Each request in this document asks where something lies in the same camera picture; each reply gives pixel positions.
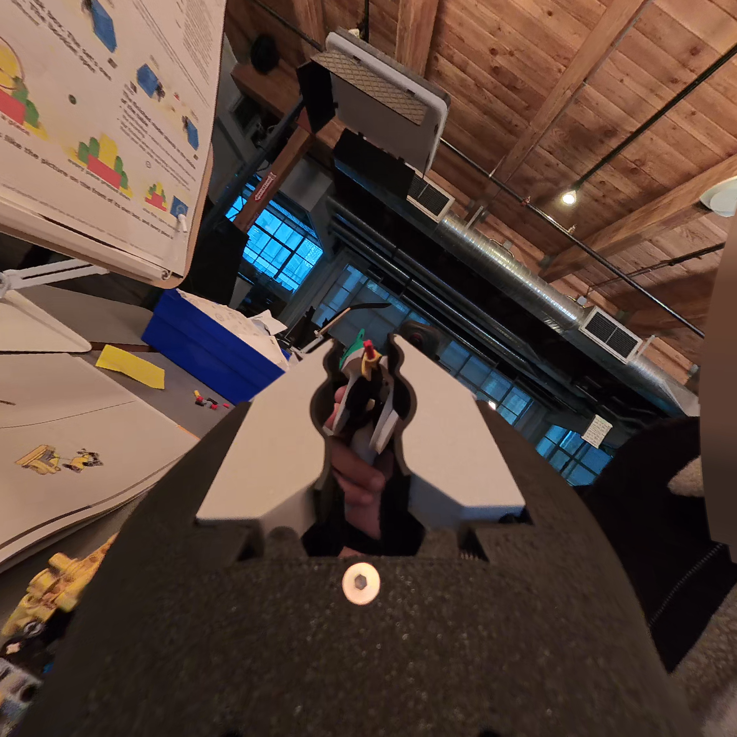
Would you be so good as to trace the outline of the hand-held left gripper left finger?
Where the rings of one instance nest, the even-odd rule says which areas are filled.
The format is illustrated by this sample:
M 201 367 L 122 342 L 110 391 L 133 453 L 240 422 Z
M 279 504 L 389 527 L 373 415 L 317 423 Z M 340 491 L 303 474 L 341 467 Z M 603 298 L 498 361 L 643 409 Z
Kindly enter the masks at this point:
M 242 529 L 243 556 L 262 556 L 272 533 L 300 542 L 337 517 L 340 490 L 324 423 L 339 359 L 340 346 L 327 340 L 246 408 L 196 514 L 204 526 Z

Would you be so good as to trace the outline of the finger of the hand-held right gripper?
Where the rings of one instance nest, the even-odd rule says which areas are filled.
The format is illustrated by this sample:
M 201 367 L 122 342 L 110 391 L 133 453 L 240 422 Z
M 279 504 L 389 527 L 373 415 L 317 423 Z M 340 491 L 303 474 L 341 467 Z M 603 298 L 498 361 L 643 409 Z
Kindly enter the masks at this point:
M 382 408 L 376 421 L 369 442 L 369 448 L 380 455 L 387 447 L 399 420 L 399 414 L 393 406 L 395 382 L 389 382 L 387 389 L 381 394 Z
M 343 399 L 335 412 L 332 432 L 341 435 L 347 431 L 352 433 L 358 421 L 364 417 L 364 376 L 361 368 L 356 368 L 349 376 Z

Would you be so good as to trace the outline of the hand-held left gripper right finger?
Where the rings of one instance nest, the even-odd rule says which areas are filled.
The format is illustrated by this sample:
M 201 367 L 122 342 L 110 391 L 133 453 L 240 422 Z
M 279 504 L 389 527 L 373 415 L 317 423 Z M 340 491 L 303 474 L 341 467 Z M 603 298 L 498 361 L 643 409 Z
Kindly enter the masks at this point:
M 390 341 L 395 379 L 409 396 L 395 437 L 408 512 L 426 529 L 519 517 L 525 500 L 483 413 L 496 419 L 495 411 L 404 337 Z

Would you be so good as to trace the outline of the building instruction booklet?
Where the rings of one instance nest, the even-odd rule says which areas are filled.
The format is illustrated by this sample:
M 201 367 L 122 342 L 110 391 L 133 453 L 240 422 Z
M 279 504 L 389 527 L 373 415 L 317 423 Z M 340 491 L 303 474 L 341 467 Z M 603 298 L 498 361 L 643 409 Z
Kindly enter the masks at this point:
M 1 567 L 149 490 L 197 436 L 79 357 L 1 358 Z

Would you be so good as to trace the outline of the yellow brick car model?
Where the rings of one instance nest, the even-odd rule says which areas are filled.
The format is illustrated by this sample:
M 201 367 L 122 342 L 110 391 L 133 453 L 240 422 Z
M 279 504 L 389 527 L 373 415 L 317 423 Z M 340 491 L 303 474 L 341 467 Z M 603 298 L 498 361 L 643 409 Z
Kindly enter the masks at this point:
M 5 625 L 1 648 L 1 735 L 17 735 L 48 677 L 85 589 L 114 544 L 113 534 L 83 558 L 53 555 L 28 584 Z

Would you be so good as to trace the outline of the grey desk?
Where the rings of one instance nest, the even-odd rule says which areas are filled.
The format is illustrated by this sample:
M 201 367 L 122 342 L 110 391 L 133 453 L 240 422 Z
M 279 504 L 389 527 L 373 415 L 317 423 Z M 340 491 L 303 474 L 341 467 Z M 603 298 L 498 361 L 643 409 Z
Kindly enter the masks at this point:
M 222 400 L 219 393 L 200 384 L 143 342 L 142 334 L 150 321 L 151 311 L 141 304 L 112 299 L 113 296 L 131 298 L 131 292 L 126 292 L 112 275 L 91 276 L 80 281 L 83 283 L 80 288 L 69 281 L 58 288 L 40 285 L 23 289 L 21 294 L 94 346 L 91 352 L 83 355 L 88 364 L 96 363 L 104 345 L 115 344 L 131 353 L 141 352 L 145 360 L 163 368 L 164 390 L 148 388 L 120 373 L 108 375 L 194 436 L 202 437 L 225 417 L 226 409 L 195 407 L 194 390 L 205 397 Z M 30 580 L 47 567 L 52 554 L 61 552 L 71 558 L 86 557 L 120 530 L 142 498 L 140 495 L 102 517 L 69 529 L 63 536 L 51 538 L 44 547 L 37 545 L 31 554 L 6 567 L 1 575 L 2 624 L 26 593 Z

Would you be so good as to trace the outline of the person's right hand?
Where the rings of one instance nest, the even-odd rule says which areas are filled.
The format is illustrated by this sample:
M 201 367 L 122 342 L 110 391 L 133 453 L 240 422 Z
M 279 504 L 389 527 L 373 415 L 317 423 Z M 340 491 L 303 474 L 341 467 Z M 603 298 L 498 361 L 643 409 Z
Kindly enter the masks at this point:
M 346 522 L 368 538 L 379 540 L 382 493 L 393 474 L 391 448 L 369 464 L 337 435 L 329 437 L 329 447 L 332 471 L 345 496 Z

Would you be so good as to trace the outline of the green board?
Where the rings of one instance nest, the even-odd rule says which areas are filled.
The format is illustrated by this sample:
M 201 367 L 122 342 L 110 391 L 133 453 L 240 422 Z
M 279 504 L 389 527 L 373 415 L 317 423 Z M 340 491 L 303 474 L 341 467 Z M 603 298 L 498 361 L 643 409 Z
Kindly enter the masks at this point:
M 350 345 L 345 349 L 345 353 L 340 359 L 340 364 L 339 364 L 339 367 L 341 370 L 347 364 L 350 357 L 353 354 L 355 354 L 355 352 L 362 352 L 364 350 L 364 341 L 365 341 L 365 328 L 362 328 L 357 333 L 354 341 L 351 342 Z

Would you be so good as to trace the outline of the large glass partition window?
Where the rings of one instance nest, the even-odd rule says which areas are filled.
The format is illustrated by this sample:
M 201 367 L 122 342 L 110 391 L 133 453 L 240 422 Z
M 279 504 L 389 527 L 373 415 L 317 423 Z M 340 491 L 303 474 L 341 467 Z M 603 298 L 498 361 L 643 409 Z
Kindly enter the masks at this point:
M 387 335 L 408 320 L 430 325 L 440 332 L 439 365 L 469 389 L 478 400 L 494 406 L 571 486 L 594 483 L 612 456 L 587 443 L 579 433 L 553 423 L 540 387 L 518 373 L 495 349 L 464 331 L 445 314 L 414 293 L 389 289 L 389 278 L 375 280 L 378 272 L 344 266 L 325 294 L 316 302 L 314 315 L 323 327 L 343 309 L 355 304 L 384 304 L 384 308 L 360 309 L 343 317 L 330 335 L 343 344 L 362 329 L 365 337 L 383 345 Z

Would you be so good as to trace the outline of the blue plastic bin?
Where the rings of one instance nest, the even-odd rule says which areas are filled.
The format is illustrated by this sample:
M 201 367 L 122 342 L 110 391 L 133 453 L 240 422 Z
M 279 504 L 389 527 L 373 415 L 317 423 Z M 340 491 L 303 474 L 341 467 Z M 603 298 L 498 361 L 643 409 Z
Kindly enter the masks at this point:
M 162 293 L 142 338 L 235 405 L 253 400 L 284 374 L 283 368 L 208 316 L 179 290 Z

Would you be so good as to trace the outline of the black pipe bundle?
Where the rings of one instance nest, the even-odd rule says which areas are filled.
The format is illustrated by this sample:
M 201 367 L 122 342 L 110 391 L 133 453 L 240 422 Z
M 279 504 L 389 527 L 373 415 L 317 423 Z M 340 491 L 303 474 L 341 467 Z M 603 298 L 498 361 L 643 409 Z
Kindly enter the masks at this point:
M 500 290 L 445 253 L 440 272 L 397 247 L 336 198 L 328 198 L 329 230 L 380 274 L 398 299 L 435 321 L 458 343 L 492 362 L 548 408 L 584 413 L 585 397 L 524 332 L 534 319 Z

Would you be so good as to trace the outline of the yellow sticky note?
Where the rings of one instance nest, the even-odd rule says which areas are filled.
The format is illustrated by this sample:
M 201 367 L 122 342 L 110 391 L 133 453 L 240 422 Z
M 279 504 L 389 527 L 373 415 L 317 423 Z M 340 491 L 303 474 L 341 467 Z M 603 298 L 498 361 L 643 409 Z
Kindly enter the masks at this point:
M 96 368 L 122 373 L 149 388 L 163 391 L 165 389 L 165 371 L 134 353 L 107 344 L 95 363 Z

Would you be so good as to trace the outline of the black upright panel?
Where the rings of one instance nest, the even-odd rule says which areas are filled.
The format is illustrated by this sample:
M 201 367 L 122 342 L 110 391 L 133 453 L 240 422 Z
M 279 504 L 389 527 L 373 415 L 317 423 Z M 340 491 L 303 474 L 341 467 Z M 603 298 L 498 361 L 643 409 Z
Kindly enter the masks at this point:
M 235 289 L 248 235 L 227 219 L 199 234 L 189 273 L 180 290 L 227 305 Z

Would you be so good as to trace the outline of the white ceiling speaker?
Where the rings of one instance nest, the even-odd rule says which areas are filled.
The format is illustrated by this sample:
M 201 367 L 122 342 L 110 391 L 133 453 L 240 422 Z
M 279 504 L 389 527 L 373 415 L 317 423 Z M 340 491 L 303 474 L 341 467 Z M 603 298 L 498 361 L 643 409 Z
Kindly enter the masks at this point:
M 699 198 L 707 209 L 723 217 L 732 217 L 736 212 L 737 177 L 733 176 L 707 189 Z

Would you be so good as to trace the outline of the silver air duct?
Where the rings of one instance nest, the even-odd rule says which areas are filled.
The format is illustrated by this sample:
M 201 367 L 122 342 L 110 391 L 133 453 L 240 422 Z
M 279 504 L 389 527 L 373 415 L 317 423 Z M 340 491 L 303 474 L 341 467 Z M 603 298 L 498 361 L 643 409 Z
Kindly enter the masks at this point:
M 699 398 L 648 359 L 643 343 L 638 356 L 630 364 L 622 364 L 578 330 L 585 308 L 590 307 L 559 292 L 502 245 L 466 228 L 452 213 L 436 225 L 432 237 L 448 253 L 651 403 L 672 416 L 700 416 Z

